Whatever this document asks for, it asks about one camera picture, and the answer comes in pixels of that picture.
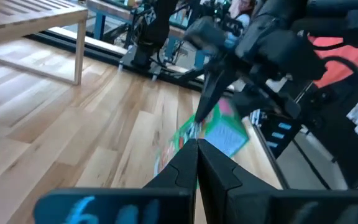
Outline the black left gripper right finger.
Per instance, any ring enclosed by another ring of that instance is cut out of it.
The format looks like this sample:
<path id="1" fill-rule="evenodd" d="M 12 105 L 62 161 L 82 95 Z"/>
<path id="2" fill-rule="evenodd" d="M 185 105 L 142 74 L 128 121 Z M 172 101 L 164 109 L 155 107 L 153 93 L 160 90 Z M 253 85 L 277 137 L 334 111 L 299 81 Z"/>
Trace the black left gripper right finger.
<path id="1" fill-rule="evenodd" d="M 278 190 L 204 139 L 198 174 L 213 224 L 358 224 L 358 190 Z"/>

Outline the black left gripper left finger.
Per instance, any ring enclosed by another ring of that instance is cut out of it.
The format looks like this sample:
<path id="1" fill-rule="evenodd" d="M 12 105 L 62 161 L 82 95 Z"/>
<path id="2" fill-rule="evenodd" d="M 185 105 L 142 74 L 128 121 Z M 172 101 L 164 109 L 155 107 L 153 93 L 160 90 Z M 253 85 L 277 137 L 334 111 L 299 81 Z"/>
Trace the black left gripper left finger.
<path id="1" fill-rule="evenodd" d="M 197 142 L 188 141 L 142 188 L 63 188 L 38 199 L 35 224 L 192 224 Z"/>

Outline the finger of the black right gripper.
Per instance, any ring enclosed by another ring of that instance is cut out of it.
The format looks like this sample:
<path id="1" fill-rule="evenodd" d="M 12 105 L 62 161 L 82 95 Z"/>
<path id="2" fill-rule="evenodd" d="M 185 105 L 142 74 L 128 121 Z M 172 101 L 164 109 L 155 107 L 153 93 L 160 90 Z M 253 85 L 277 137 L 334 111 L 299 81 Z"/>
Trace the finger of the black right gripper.
<path id="1" fill-rule="evenodd" d="M 255 110 L 273 111 L 288 118 L 297 119 L 300 106 L 286 94 L 275 93 L 268 86 L 261 89 L 246 85 L 242 91 L 233 95 L 233 105 L 241 117 L 250 115 Z"/>
<path id="2" fill-rule="evenodd" d="M 206 74 L 195 114 L 196 123 L 202 122 L 207 117 L 223 95 L 225 89 L 237 80 L 236 69 L 231 60 L 210 60 L 204 66 L 204 71 Z"/>

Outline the green Apple Jacks box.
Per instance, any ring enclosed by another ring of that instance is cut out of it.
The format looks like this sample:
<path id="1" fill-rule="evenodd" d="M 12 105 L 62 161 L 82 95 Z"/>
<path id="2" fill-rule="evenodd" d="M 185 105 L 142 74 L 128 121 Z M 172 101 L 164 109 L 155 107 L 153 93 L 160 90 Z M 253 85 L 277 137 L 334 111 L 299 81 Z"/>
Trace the green Apple Jacks box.
<path id="1" fill-rule="evenodd" d="M 221 98 L 201 125 L 194 123 L 195 115 L 176 130 L 165 148 L 159 150 L 154 174 L 159 174 L 187 140 L 205 139 L 228 157 L 233 157 L 248 142 L 247 131 L 235 107 Z"/>

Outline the wooden slatted shelf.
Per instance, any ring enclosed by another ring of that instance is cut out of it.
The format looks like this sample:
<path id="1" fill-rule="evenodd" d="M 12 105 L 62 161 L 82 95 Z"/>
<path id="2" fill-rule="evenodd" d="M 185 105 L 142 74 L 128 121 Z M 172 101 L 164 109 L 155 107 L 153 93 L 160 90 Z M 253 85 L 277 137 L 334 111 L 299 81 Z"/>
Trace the wooden slatted shelf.
<path id="1" fill-rule="evenodd" d="M 0 43 L 54 27 L 78 25 L 72 80 L 58 76 L 51 68 L 44 69 L 3 56 L 0 56 L 0 64 L 79 85 L 83 71 L 87 18 L 87 8 L 66 0 L 0 0 Z"/>

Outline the black control box blue lights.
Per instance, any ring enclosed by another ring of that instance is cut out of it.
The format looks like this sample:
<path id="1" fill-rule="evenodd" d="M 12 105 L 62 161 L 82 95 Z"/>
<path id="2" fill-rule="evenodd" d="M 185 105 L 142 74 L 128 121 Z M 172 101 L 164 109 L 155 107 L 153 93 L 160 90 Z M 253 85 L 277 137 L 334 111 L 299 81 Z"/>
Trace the black control box blue lights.
<path id="1" fill-rule="evenodd" d="M 278 158 L 301 129 L 301 124 L 271 111 L 255 110 L 250 114 L 252 124 L 259 127 L 274 158 Z"/>

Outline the person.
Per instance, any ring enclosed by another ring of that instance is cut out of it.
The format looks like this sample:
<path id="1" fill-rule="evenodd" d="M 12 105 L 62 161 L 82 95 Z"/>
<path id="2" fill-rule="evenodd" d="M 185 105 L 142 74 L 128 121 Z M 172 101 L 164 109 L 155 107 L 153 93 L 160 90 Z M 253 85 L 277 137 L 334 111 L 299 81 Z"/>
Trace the person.
<path id="1" fill-rule="evenodd" d="M 232 0 L 229 8 L 230 17 L 241 22 L 243 28 L 247 29 L 256 5 L 257 0 Z"/>

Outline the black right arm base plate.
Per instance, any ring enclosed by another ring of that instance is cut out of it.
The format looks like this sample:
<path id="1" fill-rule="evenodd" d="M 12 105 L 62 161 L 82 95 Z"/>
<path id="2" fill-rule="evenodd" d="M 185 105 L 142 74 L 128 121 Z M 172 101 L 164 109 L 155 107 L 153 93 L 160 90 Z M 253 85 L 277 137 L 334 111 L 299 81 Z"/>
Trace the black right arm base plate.
<path id="1" fill-rule="evenodd" d="M 187 70 L 176 65 L 164 65 L 155 58 L 138 52 L 137 46 L 133 46 L 123 55 L 119 65 L 130 72 L 149 77 L 153 81 L 161 80 L 176 85 L 188 83 L 204 74 L 202 69 Z"/>

